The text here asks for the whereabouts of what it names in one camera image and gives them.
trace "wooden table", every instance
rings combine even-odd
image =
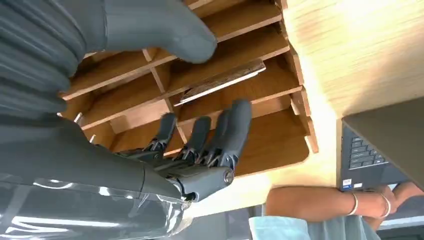
[[[190,216],[263,204],[278,186],[336,186],[340,119],[424,96],[423,1],[288,0],[285,7],[319,153],[303,163],[238,177],[193,204]]]

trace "wood grain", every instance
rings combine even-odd
[[[281,68],[275,59],[264,63],[266,70],[257,76],[183,104],[178,120],[183,122],[228,108],[236,99],[243,98],[256,104],[301,89],[290,71]]]
[[[100,144],[107,149],[112,146],[116,136],[109,122],[84,130],[84,134],[87,140],[90,140],[95,135],[92,144]]]
[[[171,80],[170,63],[167,62],[157,67],[152,67],[150,71],[153,74],[160,92],[165,93],[168,90]]]
[[[111,150],[113,152],[121,152],[124,150],[131,150],[136,148],[144,148],[150,141],[156,136],[161,121],[156,120],[148,124],[133,128],[131,130],[118,134],[113,142]],[[183,148],[184,143],[180,138],[177,131],[174,131],[174,135],[169,142],[169,146],[166,148],[167,154],[173,154]]]
[[[63,94],[63,99],[78,97],[148,69],[143,52],[118,53],[99,62],[91,71],[75,77],[69,91]]]
[[[144,75],[96,99],[90,111],[84,115],[81,128],[92,128],[160,99],[161,92],[153,75]]]
[[[223,42],[207,63],[194,65],[182,61],[174,62],[168,92],[181,93],[214,75],[255,59],[270,59],[288,50],[288,43],[283,36],[272,27],[262,27]]]
[[[303,162],[309,154],[301,121],[291,109],[254,118],[235,175]]]
[[[317,141],[317,135],[315,134],[314,123],[312,122],[311,117],[301,114],[299,115],[299,119],[302,122],[303,128],[306,131],[305,140],[309,147],[309,150],[314,154],[318,153],[319,146]]]
[[[151,123],[169,113],[170,109],[165,99],[137,107],[136,109],[110,121],[113,131],[117,134]]]
[[[251,2],[251,0],[209,0],[207,4],[204,4],[193,12],[201,19],[211,16],[213,14],[222,12],[228,8],[238,5],[243,2]]]
[[[302,73],[302,66],[299,60],[299,55],[296,50],[290,45],[290,50],[284,54],[285,60],[290,66],[290,70],[296,75],[299,84],[305,84],[304,75]]]
[[[268,1],[246,1],[203,18],[218,42],[281,21],[278,7]]]
[[[287,2],[306,88],[338,118],[424,96],[424,2]]]
[[[300,91],[293,92],[290,94],[291,106],[293,107],[296,115],[305,115],[309,117],[311,115],[311,108],[309,107],[308,95],[304,86],[301,87]]]
[[[61,112],[62,117],[73,121],[79,113],[85,114],[93,105],[94,95],[88,92],[79,97],[66,101],[66,111]]]

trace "laptop keyboard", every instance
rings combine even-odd
[[[352,139],[349,169],[358,169],[388,163],[373,146],[361,137]]]

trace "robotic arm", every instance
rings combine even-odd
[[[209,59],[216,39],[180,1],[3,0],[0,13],[0,238],[161,237],[175,232],[184,201],[231,184],[250,126],[247,101],[220,115],[209,143],[211,120],[199,118],[173,159],[163,156],[172,113],[147,147],[117,154],[56,115],[85,53],[155,46],[191,63]]]

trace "wooden cubby organizer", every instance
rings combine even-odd
[[[166,150],[177,153],[195,120],[209,116],[213,135],[218,115],[232,101],[252,103],[248,140],[236,176],[300,163],[318,151],[308,96],[296,51],[284,31],[281,2],[186,0],[215,34],[218,46],[203,64],[184,62],[151,47],[134,52],[88,54],[62,94],[62,116],[78,122],[87,139],[113,152],[142,148],[154,137],[163,114],[177,115]],[[261,60],[266,70],[178,107],[185,91]]]

